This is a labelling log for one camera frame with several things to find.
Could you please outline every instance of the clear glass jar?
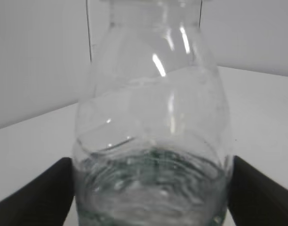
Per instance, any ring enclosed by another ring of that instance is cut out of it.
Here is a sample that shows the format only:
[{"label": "clear glass jar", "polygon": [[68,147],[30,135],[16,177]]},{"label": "clear glass jar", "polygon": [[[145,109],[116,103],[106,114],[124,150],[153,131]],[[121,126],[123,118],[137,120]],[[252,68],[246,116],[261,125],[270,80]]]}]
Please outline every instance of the clear glass jar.
[{"label": "clear glass jar", "polygon": [[76,119],[81,226],[219,226],[228,105],[200,0],[114,0]]}]

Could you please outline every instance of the bottle neck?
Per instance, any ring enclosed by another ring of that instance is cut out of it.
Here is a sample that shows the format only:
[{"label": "bottle neck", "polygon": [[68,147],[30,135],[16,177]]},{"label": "bottle neck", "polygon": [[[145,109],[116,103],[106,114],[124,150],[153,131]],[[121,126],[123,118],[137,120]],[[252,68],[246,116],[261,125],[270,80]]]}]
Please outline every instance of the bottle neck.
[{"label": "bottle neck", "polygon": [[114,0],[110,5],[111,26],[199,26],[201,5],[197,0]]}]

